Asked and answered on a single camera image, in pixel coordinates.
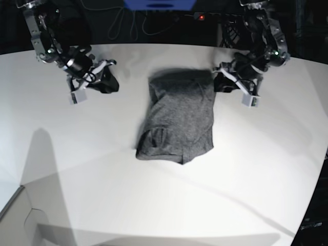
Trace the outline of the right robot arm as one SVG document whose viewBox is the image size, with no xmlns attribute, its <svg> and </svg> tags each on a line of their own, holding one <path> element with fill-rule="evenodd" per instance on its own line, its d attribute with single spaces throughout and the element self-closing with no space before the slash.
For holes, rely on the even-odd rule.
<svg viewBox="0 0 328 246">
<path fill-rule="evenodd" d="M 39 60 L 56 65 L 66 73 L 70 103 L 87 99 L 86 89 L 102 94 L 118 92 L 119 83 L 110 71 L 113 59 L 98 59 L 90 44 L 74 46 L 60 30 L 60 9 L 53 1 L 16 1 L 21 9 L 31 43 Z"/>
</svg>

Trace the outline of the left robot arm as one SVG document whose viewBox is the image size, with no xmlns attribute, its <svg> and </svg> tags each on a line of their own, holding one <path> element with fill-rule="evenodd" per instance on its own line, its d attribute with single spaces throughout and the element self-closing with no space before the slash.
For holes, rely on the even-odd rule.
<svg viewBox="0 0 328 246">
<path fill-rule="evenodd" d="M 258 106 L 263 75 L 270 67 L 285 65 L 290 59 L 285 35 L 269 1 L 240 1 L 243 12 L 222 14 L 221 46 L 235 53 L 230 62 L 213 69 L 214 91 L 243 92 L 242 103 Z"/>
</svg>

